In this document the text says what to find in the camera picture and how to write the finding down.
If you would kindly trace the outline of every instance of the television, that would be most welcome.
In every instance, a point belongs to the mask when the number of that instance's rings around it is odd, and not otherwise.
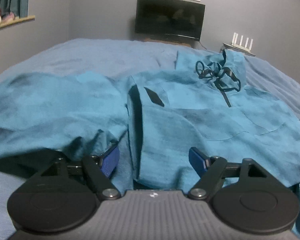
[[[204,4],[184,0],[137,0],[135,33],[199,41],[204,9]]]

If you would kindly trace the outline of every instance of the gray wall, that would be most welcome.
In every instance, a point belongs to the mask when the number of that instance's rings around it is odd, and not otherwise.
[[[70,38],[131,39],[137,0],[71,0]],[[202,43],[219,51],[234,32],[300,83],[300,0],[202,0]]]
[[[70,0],[29,0],[35,21],[0,29],[0,73],[69,38]]]

